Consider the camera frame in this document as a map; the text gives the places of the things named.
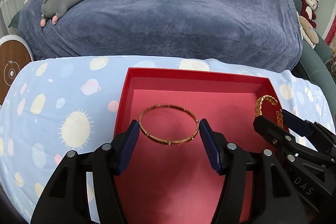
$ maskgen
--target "pink plush foot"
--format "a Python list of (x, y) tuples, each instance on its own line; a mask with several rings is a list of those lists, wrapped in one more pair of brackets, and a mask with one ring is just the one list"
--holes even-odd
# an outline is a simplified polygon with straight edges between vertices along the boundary
[(54, 16), (54, 17), (52, 18), (52, 24), (55, 25), (55, 24), (57, 23), (57, 21), (58, 21), (58, 17), (57, 17), (57, 16)]
[(41, 19), (41, 27), (43, 28), (46, 25), (46, 23), (47, 23), (47, 21), (44, 18), (42, 18)]

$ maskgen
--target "gold bracelet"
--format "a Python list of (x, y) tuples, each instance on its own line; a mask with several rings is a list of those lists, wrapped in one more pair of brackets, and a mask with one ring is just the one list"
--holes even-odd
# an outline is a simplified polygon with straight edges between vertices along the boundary
[[(156, 108), (160, 108), (160, 107), (169, 107), (169, 108), (174, 108), (174, 109), (177, 109), (177, 110), (180, 110), (180, 111), (183, 111), (185, 113), (187, 113), (191, 118), (194, 119), (194, 121), (196, 122), (196, 130), (195, 132), (188, 138), (185, 138), (185, 139), (182, 139), (182, 140), (173, 140), (173, 141), (167, 141), (167, 140), (163, 140), (163, 139), (160, 139), (160, 138), (157, 138), (151, 134), (149, 134), (147, 132), (147, 130), (145, 130), (145, 128), (142, 126), (142, 123), (141, 123), (141, 120), (142, 120), (142, 117), (147, 113), (149, 112), (150, 110), (153, 110), (153, 109), (156, 109)], [(175, 105), (169, 105), (169, 104), (158, 104), (158, 105), (153, 105), (151, 107), (148, 107), (146, 108), (141, 114), (140, 114), (140, 117), (139, 117), (139, 124), (140, 124), (140, 129), (142, 131), (142, 133), (144, 133), (150, 140), (152, 140), (153, 142), (156, 142), (156, 143), (159, 143), (159, 144), (163, 144), (163, 145), (180, 145), (180, 144), (184, 144), (184, 143), (189, 143), (191, 140), (193, 140), (195, 138), (195, 136), (197, 135), (198, 133), (198, 130), (199, 130), (199, 125), (200, 125), (200, 122), (198, 121), (197, 117), (191, 113), (189, 110), (186, 110), (185, 108), (183, 107), (180, 107), (180, 106), (175, 106)]]
[[(272, 97), (271, 95), (264, 95), (264, 96), (260, 97), (255, 104), (255, 116), (256, 117), (263, 114), (262, 111), (261, 111), (261, 107), (263, 105), (263, 100), (269, 101), (273, 106), (278, 104), (278, 101), (274, 97)], [(277, 114), (278, 126), (283, 128), (284, 127), (284, 121), (283, 121), (283, 117), (282, 117), (282, 110), (280, 109), (279, 111), (276, 112), (276, 114)]]

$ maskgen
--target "blue-gray blanket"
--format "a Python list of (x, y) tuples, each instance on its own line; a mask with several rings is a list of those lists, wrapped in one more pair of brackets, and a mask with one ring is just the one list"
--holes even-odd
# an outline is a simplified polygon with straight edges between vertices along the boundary
[(36, 59), (151, 55), (292, 69), (302, 39), (292, 0), (84, 0), (40, 27), (43, 0), (19, 22)]

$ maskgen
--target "red box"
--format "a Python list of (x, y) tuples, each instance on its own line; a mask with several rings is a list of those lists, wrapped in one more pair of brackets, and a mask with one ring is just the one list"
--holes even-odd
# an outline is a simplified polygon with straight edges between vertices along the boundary
[[(174, 104), (206, 118), (214, 131), (244, 150), (273, 149), (253, 129), (255, 103), (261, 96), (277, 95), (267, 78), (217, 72), (130, 68), (127, 72), (115, 124), (125, 132), (131, 120), (155, 104)], [(263, 115), (276, 122), (280, 104), (265, 102)], [(144, 128), (163, 139), (183, 139), (195, 130), (187, 114), (170, 108), (150, 111)], [(116, 177), (129, 224), (210, 224), (224, 176), (211, 168), (201, 138), (188, 144), (154, 143), (140, 132), (128, 169)], [(252, 174), (246, 179), (241, 221), (249, 216)]]

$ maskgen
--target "sofa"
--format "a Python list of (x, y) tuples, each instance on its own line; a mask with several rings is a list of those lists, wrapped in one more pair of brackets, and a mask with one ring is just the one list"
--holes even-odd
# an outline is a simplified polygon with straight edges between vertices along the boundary
[[(302, 8), (301, 0), (293, 0), (296, 10), (300, 13)], [(330, 112), (334, 117), (336, 126), (336, 84), (330, 72), (325, 66), (333, 59), (333, 53), (322, 37), (319, 36), (319, 43), (313, 49), (303, 41), (302, 56), (299, 63), (293, 68), (292, 74), (298, 78), (306, 79), (318, 85), (329, 104)]]

